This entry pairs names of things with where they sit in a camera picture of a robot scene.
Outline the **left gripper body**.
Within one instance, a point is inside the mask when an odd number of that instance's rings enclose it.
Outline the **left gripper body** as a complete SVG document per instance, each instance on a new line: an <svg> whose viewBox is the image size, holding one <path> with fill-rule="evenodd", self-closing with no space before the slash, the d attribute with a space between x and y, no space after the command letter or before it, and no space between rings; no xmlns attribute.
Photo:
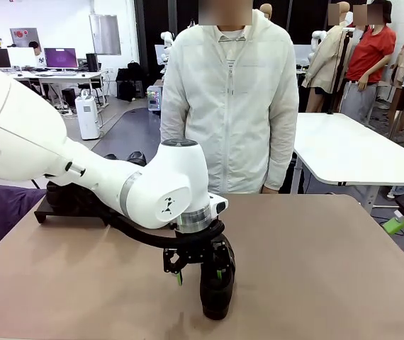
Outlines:
<svg viewBox="0 0 404 340"><path fill-rule="evenodd" d="M224 270L224 241L211 241L191 248L164 249L165 273L180 273L189 264L206 264L215 271Z"/></svg>

